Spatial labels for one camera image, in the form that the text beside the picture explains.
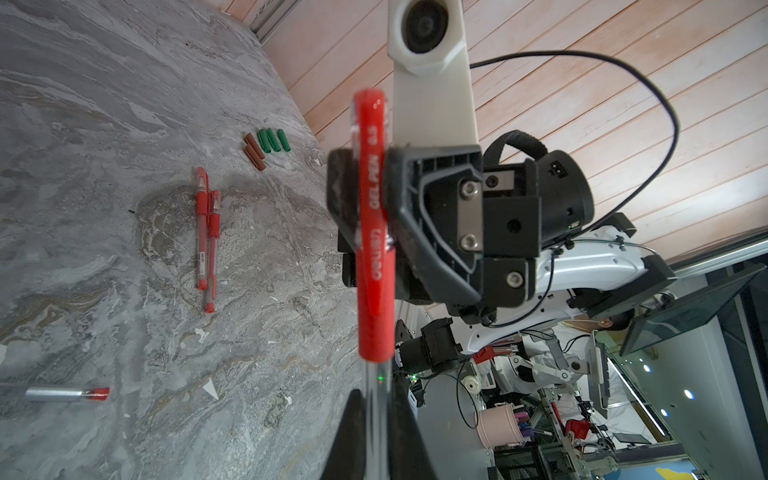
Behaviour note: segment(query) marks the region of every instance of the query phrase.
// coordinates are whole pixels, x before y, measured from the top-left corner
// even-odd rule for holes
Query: black cable
[[[520,333],[527,333],[528,335],[531,335],[531,332],[536,333],[536,334],[540,333],[541,335],[546,335],[547,336],[546,338],[539,337],[542,340],[552,340],[554,338],[557,338],[556,335],[552,335],[552,334],[546,333],[546,332],[539,332],[538,330],[531,330],[531,329],[522,329],[522,330],[520,330]]]
[[[536,337],[536,338],[538,338],[538,339],[540,339],[540,340],[544,340],[545,342],[546,342],[547,340],[551,340],[551,339],[548,339],[548,338],[546,338],[546,337],[543,337],[543,336],[539,336],[539,335],[536,335],[536,334],[535,334],[535,333],[533,333],[533,332],[524,332],[523,330],[520,330],[520,332],[521,332],[521,333],[524,333],[525,335],[534,336],[534,337]]]
[[[462,374],[462,371],[464,370],[464,367],[465,367],[465,365],[467,364],[468,361],[469,360],[467,359],[467,360],[465,360],[462,363],[461,368],[459,368],[459,370],[458,370],[458,374],[459,375]],[[424,394],[426,395],[426,393],[427,393],[427,386],[429,386],[429,383],[432,381],[432,379],[434,379],[435,377],[440,376],[440,375],[449,376],[449,377],[451,377],[452,379],[454,379],[456,381],[456,407],[458,408],[458,413],[462,416],[462,420],[464,420],[464,424],[468,428],[470,428],[472,430],[476,430],[478,428],[478,422],[480,421],[480,414],[478,413],[478,406],[475,405],[475,399],[472,398],[472,394],[469,392],[467,387],[458,379],[457,376],[453,376],[450,373],[444,373],[444,372],[433,374],[432,376],[429,377],[429,380],[427,380],[427,383],[424,385],[424,388],[423,388]],[[469,395],[469,401],[472,402],[472,408],[475,409],[475,426],[469,425],[469,422],[467,422],[467,418],[464,417],[464,412],[462,411],[462,404],[458,401],[458,386],[459,385],[461,385],[464,388],[464,391],[467,392],[467,395]]]
[[[627,247],[637,247],[637,248],[642,248],[642,249],[648,250],[648,251],[649,251],[649,252],[651,252],[653,255],[658,255],[658,254],[659,254],[659,253],[658,253],[656,250],[654,250],[654,249],[652,249],[652,248],[650,248],[650,247],[646,247],[645,245],[640,245],[639,243],[617,242],[616,240],[599,240],[599,239],[596,239],[596,238],[577,238],[576,240],[572,240],[572,242],[573,242],[573,243],[583,243],[583,242],[592,242],[592,243],[615,243],[616,245],[619,245],[619,246],[621,246],[621,245],[625,245],[625,246],[627,246]]]
[[[623,68],[625,71],[629,72],[633,77],[635,77],[641,84],[645,85],[648,90],[654,96],[658,99],[659,103],[661,103],[661,106],[664,107],[664,110],[667,111],[667,114],[670,116],[670,120],[672,121],[672,145],[670,145],[670,149],[667,152],[667,155],[664,157],[664,159],[661,161],[661,164],[659,167],[643,182],[634,192],[632,192],[629,197],[622,200],[616,207],[614,207],[610,212],[605,214],[600,220],[594,222],[591,227],[589,227],[586,231],[592,231],[597,228],[600,228],[603,226],[603,223],[613,214],[624,208],[624,205],[628,204],[632,199],[634,199],[637,195],[640,194],[641,191],[645,190],[645,187],[647,187],[656,177],[659,176],[661,171],[667,166],[670,159],[672,158],[672,154],[674,153],[674,149],[677,146],[677,139],[680,136],[680,122],[677,120],[677,115],[674,112],[674,109],[672,108],[672,105],[667,100],[666,97],[664,97],[664,94],[661,93],[661,90],[653,84],[645,75],[640,73],[635,67],[632,65],[629,65],[628,63],[619,60],[618,58],[613,58],[608,55],[603,55],[599,53],[594,53],[592,51],[579,51],[579,50],[540,50],[540,51],[519,51],[517,53],[511,53],[508,55],[502,55],[501,57],[495,57],[490,58],[488,60],[478,61],[476,63],[470,64],[470,68],[477,68],[477,67],[484,67],[486,65],[499,63],[500,61],[507,61],[511,60],[513,58],[523,58],[523,57],[556,57],[556,56],[566,56],[566,57],[583,57],[583,58],[594,58],[595,60],[605,61],[607,63],[616,65],[618,67]],[[583,233],[576,232],[572,235],[568,235],[568,238],[576,237],[578,234]]]
[[[592,336],[592,335],[590,335],[589,333],[585,333],[584,335],[575,336],[574,338],[568,340],[565,343],[565,349],[563,350],[563,353],[566,353],[568,350],[570,350],[571,347],[573,347],[573,345],[576,344],[576,340],[583,339],[584,337],[588,337],[588,336]]]
[[[516,318],[514,320],[510,320],[507,323],[498,323],[498,324],[497,323],[492,323],[491,325],[487,326],[488,328],[500,329],[500,328],[505,327],[505,326],[513,325],[513,324],[515,324],[515,323],[517,323],[517,322],[519,322],[521,320],[527,319],[530,315],[533,314],[533,312],[538,310],[538,307],[540,307],[541,304],[544,303],[544,301],[547,299],[547,295],[549,295],[549,290],[552,288],[552,280],[554,279],[554,259],[555,259],[555,257],[557,257],[559,255],[559,253],[555,252],[556,250],[559,250],[559,249],[552,249],[551,250],[552,251],[552,259],[551,259],[550,264],[549,264],[549,283],[547,284],[547,290],[544,292],[544,295],[542,295],[541,298],[538,300],[538,302],[536,303],[536,306],[534,306],[532,309],[530,309],[528,311],[528,313],[526,313],[523,316],[520,316],[520,317],[518,317],[518,318]]]

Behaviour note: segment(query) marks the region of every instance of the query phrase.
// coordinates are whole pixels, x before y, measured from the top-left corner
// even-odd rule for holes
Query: metal screw
[[[523,279],[523,276],[518,272],[513,271],[507,274],[507,285],[512,288],[520,288],[523,286],[524,282],[525,279]]]
[[[478,247],[478,239],[476,239],[475,236],[472,235],[471,233],[467,233],[466,235],[464,235],[458,241],[458,243],[459,245],[461,245],[461,247],[464,250],[474,250],[475,248]]]
[[[466,181],[462,184],[462,198],[464,200],[469,200],[470,198],[474,197],[478,194],[480,189],[478,188],[477,182],[473,181]]]

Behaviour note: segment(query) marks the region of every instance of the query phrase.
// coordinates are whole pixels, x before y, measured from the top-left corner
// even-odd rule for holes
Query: marble table
[[[0,478],[318,478],[359,381],[325,155],[256,37],[192,1],[0,3]],[[243,136],[285,130],[256,171]],[[194,168],[223,194],[217,312]],[[202,387],[211,381],[216,400]]]

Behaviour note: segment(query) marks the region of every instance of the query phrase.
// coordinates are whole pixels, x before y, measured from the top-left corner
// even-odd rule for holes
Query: monitor
[[[634,318],[619,355],[634,353],[708,323],[765,267],[761,263],[750,265],[739,273],[674,300],[664,308]]]

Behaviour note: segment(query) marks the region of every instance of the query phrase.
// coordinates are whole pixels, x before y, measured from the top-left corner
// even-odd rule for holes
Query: wooden plank
[[[646,244],[673,263],[765,230],[766,226],[768,197],[763,197]]]
[[[757,80],[749,78],[749,76],[768,74],[768,49],[762,48],[764,45],[768,45],[768,8],[763,8],[717,37],[665,65],[650,75],[649,78],[668,98],[673,98],[682,90],[711,75],[714,78],[729,76],[735,82]],[[750,58],[750,54],[758,49],[760,49],[760,53],[756,54],[755,58]],[[717,73],[744,56],[747,56],[747,59],[736,63],[735,68],[726,68]],[[757,68],[759,73],[750,71],[751,68]],[[697,88],[704,87],[712,80],[711,78],[705,81]],[[729,96],[731,93],[737,93],[731,91],[731,88],[741,92],[741,86],[734,85],[725,88],[723,92],[712,91],[711,94],[721,97],[723,94]],[[747,90],[750,90],[751,93],[746,96],[760,91],[749,88]],[[734,98],[733,102],[744,98],[745,96],[741,95]],[[702,106],[706,107],[705,104],[709,98],[702,98],[701,101],[704,103]],[[657,105],[658,100],[648,89],[640,82],[635,82],[631,87],[549,135],[542,137],[540,132],[526,131],[539,136],[551,149],[572,152]],[[516,163],[522,161],[523,158],[522,154],[516,154],[512,156],[510,161]]]
[[[375,85],[376,88],[381,88],[384,90],[384,95],[386,95],[387,99],[392,98],[392,75],[387,75],[384,77],[378,84]],[[391,103],[388,103],[388,111],[391,108]],[[392,132],[391,132],[391,115],[389,116],[390,119],[390,125],[389,125],[389,135],[390,140],[392,139]],[[328,152],[331,151],[334,148],[338,148],[343,146],[347,141],[349,141],[350,137],[350,117],[349,117],[349,109],[347,108],[338,118],[335,118],[330,124],[328,124],[327,127],[322,129],[317,135],[317,141],[320,143],[320,147]]]
[[[264,11],[264,8],[267,7],[270,4],[270,0],[256,0],[253,3],[253,7],[250,8],[248,13],[245,15],[245,18],[243,19],[243,23],[245,25],[251,25],[254,20],[256,20],[256,17],[261,15],[261,12]]]
[[[685,130],[666,171],[725,147],[767,125],[768,91],[762,91]],[[618,205],[656,170],[668,148],[668,141],[660,142],[590,178],[592,194],[598,204],[596,217]]]
[[[759,200],[768,195],[766,186],[768,186],[768,167],[734,178],[652,214],[634,219],[637,233],[632,240],[646,243]]]
[[[703,0],[618,52],[616,56],[640,71],[651,73],[752,15],[765,4],[766,0]],[[504,124],[501,131],[520,128],[534,135],[537,135],[535,132],[548,133],[633,83],[634,79],[620,68],[598,65],[525,111],[519,110],[519,101],[513,110],[507,108],[506,118],[513,118]],[[541,97],[539,92],[534,96]],[[504,118],[499,116],[498,107],[493,111],[495,113],[490,117],[483,115],[482,121],[478,111],[478,132],[481,125],[487,129],[489,125],[497,124],[499,119]]]
[[[562,22],[561,24],[556,25],[555,28],[551,29],[547,33],[546,38],[551,38],[554,43],[546,44],[546,45],[550,45],[546,47],[541,46],[541,43],[537,43],[535,47],[536,48],[557,48],[559,45],[558,43],[556,43],[558,41],[557,40],[558,38],[561,38],[563,36],[567,37],[568,35],[573,35],[573,36],[576,36],[576,38],[578,38],[584,33],[588,32],[591,28],[593,28],[592,24],[599,25],[607,17],[609,17],[610,15],[613,15],[612,14],[612,12],[614,11],[612,10],[613,8],[620,9],[621,5],[625,5],[627,3],[630,3],[631,1],[632,0],[621,0],[621,2],[616,2],[615,0],[592,0],[592,2],[588,4],[591,6],[591,9],[588,9],[586,12],[582,12],[579,15],[571,15],[570,17],[568,17],[567,23]],[[544,2],[543,0],[537,0],[537,2],[541,2],[542,5],[549,5],[549,6],[559,5],[559,4],[547,3],[547,2]],[[521,12],[518,15],[515,15],[510,20],[507,20],[505,25],[511,24],[513,27],[525,32],[526,30],[523,29],[524,24],[532,22],[533,20],[530,17],[523,16],[522,17],[523,23],[520,23],[518,22],[518,16],[522,15],[522,13],[526,12],[527,10],[528,10],[527,8],[521,10]],[[531,12],[534,12],[534,13],[536,12],[543,13],[544,11],[545,10],[538,10],[538,9],[531,10]],[[568,33],[565,34],[560,32],[561,28],[566,30]],[[474,47],[470,49],[470,54],[472,54],[473,50],[474,50]],[[386,55],[386,51],[377,52],[377,55]],[[344,108],[348,107],[349,99],[351,98],[352,92],[354,90],[356,90],[357,88],[361,88],[363,85],[371,84],[370,82],[367,84],[362,84],[362,82],[360,82],[357,77],[362,77],[363,75],[367,74],[368,71],[377,71],[378,68],[376,68],[376,65],[381,65],[381,62],[380,61],[366,62],[366,64],[363,65],[358,70],[358,72],[356,72],[355,74],[353,74],[352,77],[350,77],[349,81],[344,82],[346,85],[343,85],[343,86],[340,85],[339,88],[334,90],[334,92],[332,92],[332,94],[329,95],[329,97],[323,99],[317,105],[317,107],[312,109],[306,115],[307,123],[310,125],[310,128],[312,129],[313,132],[315,133],[319,132],[319,130],[317,130],[318,128],[319,129],[325,128],[326,125],[329,125],[329,123],[331,123],[332,121],[348,121],[346,120],[347,117],[339,115],[339,113],[342,111],[340,110],[340,108],[342,107],[342,105]],[[330,144],[327,142],[329,139],[335,138],[336,134],[342,131],[342,128],[331,127],[331,130],[333,133],[328,135],[323,135],[322,136],[323,140],[320,142],[321,145],[323,145],[323,148],[325,148],[326,150],[339,146],[337,144]]]
[[[633,220],[654,214],[676,202],[765,167],[768,165],[767,151],[768,127],[763,127],[696,160],[664,171],[621,211]],[[768,184],[762,188],[768,194]],[[605,215],[624,198],[625,195],[621,195],[615,201],[597,205],[595,218]],[[693,205],[692,208],[699,209],[700,206]]]
[[[379,0],[299,2],[264,43],[286,87],[291,88],[378,4]]]
[[[587,2],[588,0],[534,0],[470,48],[470,63],[520,51]],[[472,83],[497,67],[498,64],[473,68]]]
[[[766,88],[768,88],[768,47],[761,48],[741,61],[699,82],[692,88],[672,97],[670,102],[677,112],[682,130],[680,134],[680,147],[674,157],[675,162],[679,164],[681,152],[685,151],[684,145],[690,141],[698,141],[696,132],[705,128],[705,126],[699,126],[698,129],[691,130],[689,128],[713,115],[717,116],[719,112],[723,112],[723,115],[727,116],[728,114],[725,111],[733,105],[737,105],[747,98],[759,94]],[[758,96],[754,101],[760,104],[761,98],[763,97]],[[750,104],[751,102],[742,104],[736,107],[736,111],[749,111],[751,110]],[[717,122],[717,119],[714,118],[710,121]],[[733,130],[741,133],[734,137],[729,135],[728,129],[726,129],[720,132],[720,136],[727,143],[762,127],[759,124],[761,121],[764,120],[760,120],[760,117],[758,117],[756,119],[757,124],[752,126],[745,125],[748,131],[735,127],[741,124],[739,122],[734,125],[735,128]],[[602,137],[599,141],[575,151],[571,156],[579,163],[579,166],[588,177],[595,176],[593,180],[595,185],[598,186],[600,184],[598,177],[606,178],[611,176],[610,167],[613,164],[620,164],[623,159],[639,154],[647,149],[649,145],[662,144],[653,147],[655,153],[659,147],[667,145],[666,139],[670,138],[670,135],[671,124],[667,119],[667,112],[661,107],[655,107],[646,114],[612,131],[609,135]],[[601,197],[597,201],[602,201],[615,194],[619,194],[623,190],[618,189],[622,187],[629,188],[636,184],[639,184],[639,182],[632,183],[629,186],[626,184],[622,185],[616,183],[614,179],[611,189],[603,190],[603,194],[606,197]]]
[[[683,8],[679,6],[681,3],[690,5],[695,1],[674,0],[672,2],[665,2],[662,0],[639,0],[630,8],[626,8],[625,12],[629,11],[629,13],[622,12],[616,15],[631,2],[625,0],[619,2],[592,0],[569,15],[560,24],[528,44],[523,50],[568,48],[591,31],[592,33],[584,37],[584,40],[579,45],[584,50],[594,50],[594,43],[599,43],[595,42],[595,39],[606,36],[607,40],[604,43],[613,44],[617,41],[621,42],[622,38],[627,36],[630,38],[633,38],[634,35],[639,37],[658,25],[659,18],[664,18],[665,9],[677,13]],[[548,60],[548,58],[516,58],[515,60],[497,64],[489,73],[475,81],[472,87],[475,94],[475,107],[480,108],[490,100],[505,93],[508,88],[542,64],[547,63]],[[544,80],[549,78],[549,81],[553,81],[560,78],[560,75],[567,74],[570,64],[568,59],[559,59],[558,62],[555,62],[543,71]],[[511,95],[514,96],[515,94],[524,93],[518,91]]]
[[[226,12],[235,20],[242,22],[255,4],[256,0],[233,0]]]
[[[489,31],[483,31],[483,28],[491,28],[493,25],[501,24],[506,18],[513,16],[526,6],[529,1],[479,0],[465,13],[467,44],[473,45],[472,42],[485,37]],[[324,150],[328,151],[343,145],[344,142],[335,143],[342,138],[342,132],[349,131],[349,113],[342,108],[349,107],[355,91],[373,84],[372,82],[363,83],[362,80],[371,80],[384,68],[388,70],[386,77],[389,77],[389,80],[386,82],[391,83],[393,66],[392,60],[386,57],[386,48],[376,52],[355,73],[307,113],[305,116],[307,123],[310,124],[313,133],[316,133],[318,142]],[[391,91],[387,92],[387,95],[391,98]],[[320,132],[326,128],[328,131],[321,134]]]
[[[216,10],[226,12],[233,0],[203,0],[203,3],[214,7]]]
[[[467,48],[493,32],[521,11],[531,0],[479,0],[464,12]]]
[[[381,47],[367,62],[362,64],[345,81],[328,94],[318,105],[304,115],[312,133],[317,134],[342,114],[352,101],[352,95],[360,88],[378,84],[392,73],[394,64]]]
[[[302,115],[386,44],[387,13],[387,2],[382,0],[289,89]]]

